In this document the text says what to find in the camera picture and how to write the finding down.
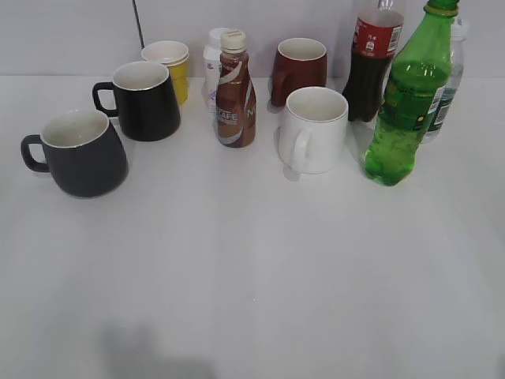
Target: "green bottle cap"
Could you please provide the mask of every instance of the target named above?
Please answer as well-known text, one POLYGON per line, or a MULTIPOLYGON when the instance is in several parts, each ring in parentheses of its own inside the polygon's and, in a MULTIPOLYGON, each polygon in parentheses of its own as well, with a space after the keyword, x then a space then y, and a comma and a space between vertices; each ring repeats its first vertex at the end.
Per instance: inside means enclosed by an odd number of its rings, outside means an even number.
POLYGON ((459 0, 428 0, 425 11, 440 16, 454 17, 458 14, 459 0))

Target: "bottle cap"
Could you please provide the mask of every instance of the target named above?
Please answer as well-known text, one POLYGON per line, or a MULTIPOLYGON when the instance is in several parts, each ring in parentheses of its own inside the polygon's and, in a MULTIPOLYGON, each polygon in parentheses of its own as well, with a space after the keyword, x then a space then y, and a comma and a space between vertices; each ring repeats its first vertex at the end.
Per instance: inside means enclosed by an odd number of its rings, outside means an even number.
POLYGON ((230 28, 214 28, 208 33, 208 44, 216 50, 221 50, 221 35, 230 28))
POLYGON ((464 40, 468 36, 470 25, 467 20, 456 17, 451 26, 451 38, 464 40))
POLYGON ((245 33, 231 29, 221 35, 221 49, 226 53, 237 54, 245 51, 245 33))
POLYGON ((454 17, 458 14, 459 0, 428 0, 425 10, 440 16, 454 17))

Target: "metal pole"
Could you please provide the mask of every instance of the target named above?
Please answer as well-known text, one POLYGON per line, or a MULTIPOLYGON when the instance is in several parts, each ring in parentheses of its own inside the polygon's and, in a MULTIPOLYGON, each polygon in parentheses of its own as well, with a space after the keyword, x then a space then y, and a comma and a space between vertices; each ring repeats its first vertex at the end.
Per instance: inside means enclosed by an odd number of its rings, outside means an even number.
POLYGON ((142 36, 142 27, 140 26, 139 12, 137 10, 137 3, 133 0, 133 12, 135 13, 135 21, 137 22, 137 31, 139 32, 140 46, 144 48, 144 37, 142 36))

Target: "mug handle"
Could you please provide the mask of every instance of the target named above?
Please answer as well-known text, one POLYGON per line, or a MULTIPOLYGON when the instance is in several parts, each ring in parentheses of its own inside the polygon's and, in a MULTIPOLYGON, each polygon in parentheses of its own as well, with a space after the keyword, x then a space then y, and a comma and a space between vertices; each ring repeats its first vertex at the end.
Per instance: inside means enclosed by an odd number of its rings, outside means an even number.
POLYGON ((293 155, 291 156, 290 166, 293 171, 302 172, 307 157, 307 146, 309 145, 312 132, 308 128, 303 128, 294 142, 293 155))
POLYGON ((42 145, 40 135, 33 134, 23 138, 23 141, 21 142, 21 156, 23 157, 24 164, 26 164, 26 167, 30 170, 35 172, 49 172, 49 166, 47 166, 47 163, 37 162, 33 159, 32 153, 30 152, 31 144, 42 145))
POLYGON ((278 73, 274 76, 271 89, 271 105, 274 107, 281 107, 284 105, 284 103, 282 103, 282 89, 284 88, 284 82, 286 81, 287 77, 287 73, 278 73))
POLYGON ((112 91, 113 89, 114 89, 114 85, 111 82, 104 81, 104 82, 95 84, 93 86, 93 91, 92 91, 93 103, 95 103, 96 109, 105 113, 109 117, 117 117, 118 110, 104 108, 102 103, 100 102, 100 97, 98 96, 98 91, 102 91, 102 90, 112 91))

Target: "bottle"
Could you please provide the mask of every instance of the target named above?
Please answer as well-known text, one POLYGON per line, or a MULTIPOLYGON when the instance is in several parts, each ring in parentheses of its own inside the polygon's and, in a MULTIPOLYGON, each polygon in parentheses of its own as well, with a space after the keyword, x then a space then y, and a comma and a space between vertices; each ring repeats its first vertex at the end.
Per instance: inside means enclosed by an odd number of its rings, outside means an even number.
POLYGON ((358 15, 351 48, 350 74, 342 94, 349 103, 349 121, 369 122, 382 102, 384 75, 395 56, 402 32, 403 0, 379 0, 358 15))
POLYGON ((451 74, 451 24, 459 0, 428 0, 425 18, 391 66, 365 173, 386 186, 405 178, 451 74))
POLYGON ((463 41, 468 35, 468 29, 469 24, 466 20, 462 20, 459 17, 454 20, 451 27, 451 76, 443 90, 442 99, 438 108, 436 108, 432 123, 423 138, 423 144, 433 141, 439 134, 443 120, 445 120, 456 91, 458 91, 464 67, 463 41))
POLYGON ((208 44, 204 49, 205 86, 207 88, 207 108, 215 113, 215 95, 221 74, 221 35, 229 28, 214 28, 208 33, 208 44))
POLYGON ((216 96, 218 139, 242 148, 256 135, 256 93, 249 76, 245 33, 233 29, 221 35, 221 77, 216 96))

